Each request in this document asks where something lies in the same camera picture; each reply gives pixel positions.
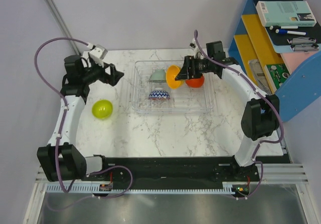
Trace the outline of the yellow plastic bowl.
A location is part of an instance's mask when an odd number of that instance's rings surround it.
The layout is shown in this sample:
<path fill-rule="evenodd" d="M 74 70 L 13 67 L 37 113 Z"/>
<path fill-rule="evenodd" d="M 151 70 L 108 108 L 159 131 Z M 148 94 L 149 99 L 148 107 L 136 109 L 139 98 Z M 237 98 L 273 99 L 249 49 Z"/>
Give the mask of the yellow plastic bowl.
<path fill-rule="evenodd" d="M 183 80 L 176 80 L 176 76 L 179 74 L 180 70 L 181 68 L 176 65 L 172 65 L 167 69 L 166 82 L 169 88 L 177 89 L 184 83 Z"/>

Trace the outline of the red plastic bowl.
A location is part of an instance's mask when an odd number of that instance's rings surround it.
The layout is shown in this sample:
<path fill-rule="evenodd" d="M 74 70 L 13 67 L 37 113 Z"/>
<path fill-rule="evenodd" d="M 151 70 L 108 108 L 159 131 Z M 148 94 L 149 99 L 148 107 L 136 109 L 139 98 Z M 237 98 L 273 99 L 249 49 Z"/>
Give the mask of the red plastic bowl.
<path fill-rule="evenodd" d="M 185 83 L 187 84 L 187 86 L 191 88 L 200 88 L 203 86 L 204 82 L 205 82 L 205 78 L 203 75 L 200 78 L 185 80 Z"/>

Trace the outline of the green ceramic bowl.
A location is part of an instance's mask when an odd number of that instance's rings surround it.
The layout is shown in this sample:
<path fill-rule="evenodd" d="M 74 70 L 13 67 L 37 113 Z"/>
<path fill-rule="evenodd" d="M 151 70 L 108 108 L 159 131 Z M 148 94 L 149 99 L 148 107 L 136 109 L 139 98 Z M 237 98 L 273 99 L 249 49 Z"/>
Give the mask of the green ceramic bowl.
<path fill-rule="evenodd" d="M 149 82 L 151 83 L 165 83 L 166 72 L 164 69 L 156 69 L 150 76 Z"/>

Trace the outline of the red patterned glass bowl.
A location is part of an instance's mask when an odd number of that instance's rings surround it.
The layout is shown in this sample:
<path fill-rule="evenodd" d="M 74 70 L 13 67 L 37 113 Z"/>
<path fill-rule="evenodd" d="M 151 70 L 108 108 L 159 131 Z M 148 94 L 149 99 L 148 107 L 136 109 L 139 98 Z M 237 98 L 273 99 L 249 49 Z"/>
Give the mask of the red patterned glass bowl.
<path fill-rule="evenodd" d="M 170 94 L 168 91 L 163 89 L 155 89 L 148 95 L 149 100 L 169 100 Z"/>

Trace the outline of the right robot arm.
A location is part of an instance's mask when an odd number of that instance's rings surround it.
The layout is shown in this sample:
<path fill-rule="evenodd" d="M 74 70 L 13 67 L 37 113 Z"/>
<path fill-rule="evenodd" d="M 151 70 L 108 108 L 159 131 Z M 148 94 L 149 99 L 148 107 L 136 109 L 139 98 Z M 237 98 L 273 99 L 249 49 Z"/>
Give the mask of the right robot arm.
<path fill-rule="evenodd" d="M 173 81 L 199 79 L 205 73 L 214 73 L 228 83 L 244 105 L 241 129 L 244 137 L 234 155 L 235 165 L 230 167 L 230 176 L 242 180 L 248 174 L 247 166 L 253 165 L 257 153 L 267 137 L 280 126 L 279 98 L 257 87 L 244 73 L 234 57 L 227 57 L 221 41 L 206 44 L 203 50 L 193 39 L 190 46 L 194 53 L 184 57 L 183 65 L 172 77 Z"/>

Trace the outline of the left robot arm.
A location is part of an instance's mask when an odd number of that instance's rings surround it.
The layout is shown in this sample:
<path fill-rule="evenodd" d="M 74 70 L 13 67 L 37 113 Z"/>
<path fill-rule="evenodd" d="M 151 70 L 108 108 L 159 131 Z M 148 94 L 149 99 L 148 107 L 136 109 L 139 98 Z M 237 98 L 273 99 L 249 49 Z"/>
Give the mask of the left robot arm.
<path fill-rule="evenodd" d="M 82 111 L 87 102 L 90 84 L 100 81 L 111 86 L 124 76 L 114 64 L 96 64 L 85 67 L 82 57 L 71 55 L 64 59 L 60 113 L 55 130 L 44 147 L 37 150 L 37 158 L 50 182 L 82 179 L 87 171 L 85 157 L 75 147 L 76 134 Z"/>

